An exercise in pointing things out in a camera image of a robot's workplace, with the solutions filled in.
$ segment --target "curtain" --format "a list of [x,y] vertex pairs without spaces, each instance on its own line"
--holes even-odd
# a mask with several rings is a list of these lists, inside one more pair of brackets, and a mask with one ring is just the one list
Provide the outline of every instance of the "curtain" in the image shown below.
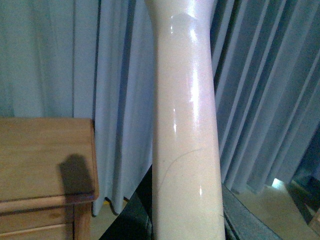
[[0,116],[90,118],[99,198],[120,213],[152,163],[153,35],[144,1],[0,1]]
[[320,121],[319,3],[218,1],[212,68],[229,189],[289,183],[299,166]]
[[[210,31],[221,176],[289,183],[320,122],[320,2],[218,0]],[[152,163],[143,0],[0,1],[0,116],[91,118],[99,198],[122,209]]]

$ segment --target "wood grain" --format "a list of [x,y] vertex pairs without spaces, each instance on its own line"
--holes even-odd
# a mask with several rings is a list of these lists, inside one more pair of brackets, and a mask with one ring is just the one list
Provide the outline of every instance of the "wood grain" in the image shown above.
[[74,239],[90,239],[91,203],[74,206]]
[[98,197],[90,119],[0,118],[0,213]]
[[0,234],[0,240],[72,240],[73,225],[59,224]]
[[50,225],[72,223],[72,205],[40,210],[11,212],[0,215],[0,234]]

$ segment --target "cabinet top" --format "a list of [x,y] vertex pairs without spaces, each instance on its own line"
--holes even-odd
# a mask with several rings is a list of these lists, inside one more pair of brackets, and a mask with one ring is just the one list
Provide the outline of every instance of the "cabinet top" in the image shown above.
[[90,119],[0,118],[0,213],[97,197]]

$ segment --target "black chair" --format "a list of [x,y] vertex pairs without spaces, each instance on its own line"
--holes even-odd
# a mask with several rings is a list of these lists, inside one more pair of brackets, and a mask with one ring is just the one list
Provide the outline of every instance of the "black chair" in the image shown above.
[[[227,240],[281,240],[222,185]],[[100,240],[152,239],[152,168]]]

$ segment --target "scratch mark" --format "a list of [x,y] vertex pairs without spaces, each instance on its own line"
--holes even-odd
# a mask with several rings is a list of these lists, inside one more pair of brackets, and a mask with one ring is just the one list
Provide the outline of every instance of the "scratch mark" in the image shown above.
[[160,184],[160,187],[159,187],[159,189],[158,189],[158,192],[160,192],[160,189],[161,189],[161,187],[162,187],[162,185],[163,185],[163,183],[164,183],[164,181],[165,181],[165,179],[166,179],[166,176],[167,176],[167,174],[168,174],[169,169],[171,168],[171,166],[172,166],[176,161],[178,161],[179,159],[181,159],[182,157],[184,157],[184,156],[186,156],[186,155],[188,155],[188,154],[191,154],[191,153],[197,152],[197,151],[201,151],[202,149],[203,149],[203,148],[198,148],[198,149],[195,149],[195,150],[188,151],[188,152],[182,154],[181,156],[177,157],[174,161],[172,161],[171,164],[169,165],[169,167],[168,167],[168,168],[166,169],[166,171],[165,171],[165,174],[164,174],[164,177],[163,177],[163,179],[162,179],[162,181],[161,181],[161,184]]

